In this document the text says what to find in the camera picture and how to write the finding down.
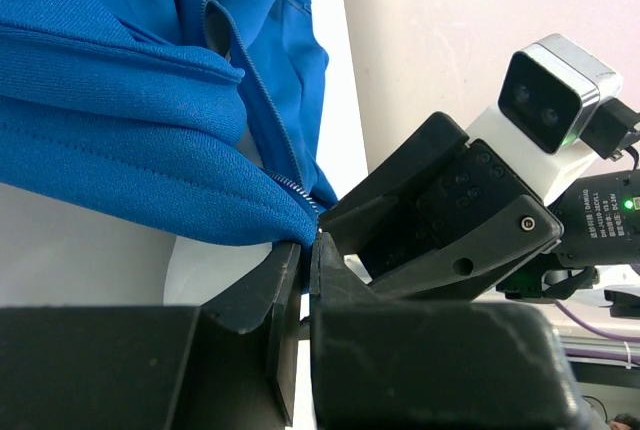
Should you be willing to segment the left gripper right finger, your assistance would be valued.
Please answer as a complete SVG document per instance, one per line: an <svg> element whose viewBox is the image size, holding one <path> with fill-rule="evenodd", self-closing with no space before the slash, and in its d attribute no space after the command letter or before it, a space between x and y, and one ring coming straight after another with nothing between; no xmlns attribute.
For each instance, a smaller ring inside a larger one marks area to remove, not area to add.
<svg viewBox="0 0 640 430"><path fill-rule="evenodd" d="M511 303L377 297L329 234L310 263L311 378L322 429L587 429L559 335Z"/></svg>

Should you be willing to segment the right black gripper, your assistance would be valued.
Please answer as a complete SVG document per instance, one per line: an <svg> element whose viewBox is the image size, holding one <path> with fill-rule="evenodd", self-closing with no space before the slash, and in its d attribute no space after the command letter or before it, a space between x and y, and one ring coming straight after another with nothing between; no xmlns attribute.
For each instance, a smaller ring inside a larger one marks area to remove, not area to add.
<svg viewBox="0 0 640 430"><path fill-rule="evenodd" d="M441 112L324 213L320 227L390 299L472 300L564 231L488 143Z"/></svg>

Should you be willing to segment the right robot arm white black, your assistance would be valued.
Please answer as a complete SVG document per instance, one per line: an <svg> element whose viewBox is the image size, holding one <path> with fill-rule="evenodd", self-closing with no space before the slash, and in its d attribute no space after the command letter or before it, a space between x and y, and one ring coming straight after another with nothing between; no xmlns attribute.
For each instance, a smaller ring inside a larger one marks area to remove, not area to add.
<svg viewBox="0 0 640 430"><path fill-rule="evenodd" d="M544 203L481 139L436 113L321 216L390 299L564 300L639 260L637 171L576 180Z"/></svg>

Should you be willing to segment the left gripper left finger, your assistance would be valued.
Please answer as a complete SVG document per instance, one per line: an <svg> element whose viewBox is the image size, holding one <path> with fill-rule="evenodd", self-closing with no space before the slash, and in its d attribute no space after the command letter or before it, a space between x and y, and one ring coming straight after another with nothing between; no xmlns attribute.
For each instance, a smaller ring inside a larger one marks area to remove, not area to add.
<svg viewBox="0 0 640 430"><path fill-rule="evenodd" d="M301 249L200 306L1 313L5 429L282 429L293 420Z"/></svg>

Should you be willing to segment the blue zip jacket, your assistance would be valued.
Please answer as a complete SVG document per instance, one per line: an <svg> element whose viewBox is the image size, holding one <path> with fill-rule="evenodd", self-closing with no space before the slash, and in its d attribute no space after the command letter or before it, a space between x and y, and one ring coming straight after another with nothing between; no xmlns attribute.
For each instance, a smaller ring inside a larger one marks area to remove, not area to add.
<svg viewBox="0 0 640 430"><path fill-rule="evenodd" d="M4 184L218 245L310 246L311 0L1 0Z"/></svg>

